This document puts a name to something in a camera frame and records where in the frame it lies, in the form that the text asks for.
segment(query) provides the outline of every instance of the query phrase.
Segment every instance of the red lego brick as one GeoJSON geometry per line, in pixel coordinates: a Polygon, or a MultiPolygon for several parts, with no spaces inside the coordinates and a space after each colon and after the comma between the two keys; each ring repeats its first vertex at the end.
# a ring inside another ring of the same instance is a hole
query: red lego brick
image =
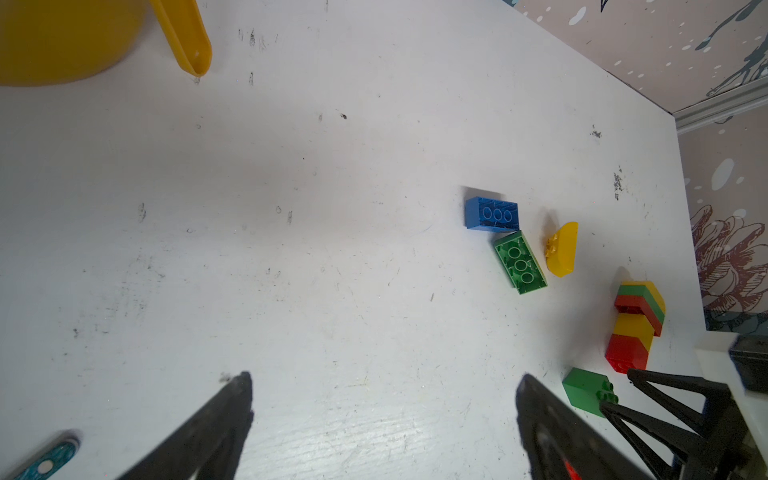
{"type": "Polygon", "coordinates": [[[614,306],[621,313],[645,315],[650,325],[654,328],[654,336],[661,336],[661,322],[642,296],[619,295],[616,297],[614,306]]]}
{"type": "Polygon", "coordinates": [[[611,335],[605,359],[614,367],[614,370],[626,374],[629,369],[645,370],[648,351],[640,339],[633,336],[611,335]]]}

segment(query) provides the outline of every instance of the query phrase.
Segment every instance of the blue lego brick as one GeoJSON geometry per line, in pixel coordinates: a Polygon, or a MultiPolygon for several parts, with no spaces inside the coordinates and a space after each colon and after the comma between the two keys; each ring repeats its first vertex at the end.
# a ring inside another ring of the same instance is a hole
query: blue lego brick
{"type": "Polygon", "coordinates": [[[470,230],[516,232],[520,230],[518,205],[491,198],[470,198],[464,205],[464,223],[470,230]]]}

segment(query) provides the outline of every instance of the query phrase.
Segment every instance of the yellow cup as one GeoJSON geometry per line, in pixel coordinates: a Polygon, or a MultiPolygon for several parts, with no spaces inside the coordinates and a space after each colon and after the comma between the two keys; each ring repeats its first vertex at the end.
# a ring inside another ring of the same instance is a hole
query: yellow cup
{"type": "MultiPolygon", "coordinates": [[[[179,66],[200,77],[212,56],[194,0],[150,0],[179,66]]],[[[0,85],[60,84],[111,67],[133,46],[146,0],[0,0],[0,85]]]]}

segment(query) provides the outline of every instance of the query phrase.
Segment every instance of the teal object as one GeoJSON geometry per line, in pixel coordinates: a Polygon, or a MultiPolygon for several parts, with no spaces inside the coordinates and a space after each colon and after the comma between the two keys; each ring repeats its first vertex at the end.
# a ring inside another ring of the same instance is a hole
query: teal object
{"type": "Polygon", "coordinates": [[[15,476],[14,480],[45,480],[50,478],[65,463],[72,460],[79,447],[80,443],[74,438],[59,442],[25,468],[22,473],[15,476]]]}
{"type": "Polygon", "coordinates": [[[541,267],[528,247],[522,231],[496,240],[493,247],[512,280],[512,285],[520,294],[547,286],[547,279],[541,272],[541,267]]]}
{"type": "Polygon", "coordinates": [[[608,381],[608,377],[589,370],[572,369],[563,380],[563,388],[571,405],[603,418],[605,415],[600,411],[600,402],[619,403],[614,394],[614,384],[608,381]]]}

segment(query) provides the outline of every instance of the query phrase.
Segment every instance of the floral wallpaper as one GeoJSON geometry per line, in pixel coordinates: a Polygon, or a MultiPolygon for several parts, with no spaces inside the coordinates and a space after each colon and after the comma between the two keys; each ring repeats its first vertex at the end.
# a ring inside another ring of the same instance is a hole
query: floral wallpaper
{"type": "Polygon", "coordinates": [[[768,335],[766,151],[768,107],[680,136],[708,329],[768,335]]]}
{"type": "Polygon", "coordinates": [[[504,1],[669,112],[768,74],[768,1],[504,1]]]}
{"type": "Polygon", "coordinates": [[[768,237],[764,223],[712,219],[705,205],[690,219],[704,317],[709,330],[768,333],[768,237]]]}

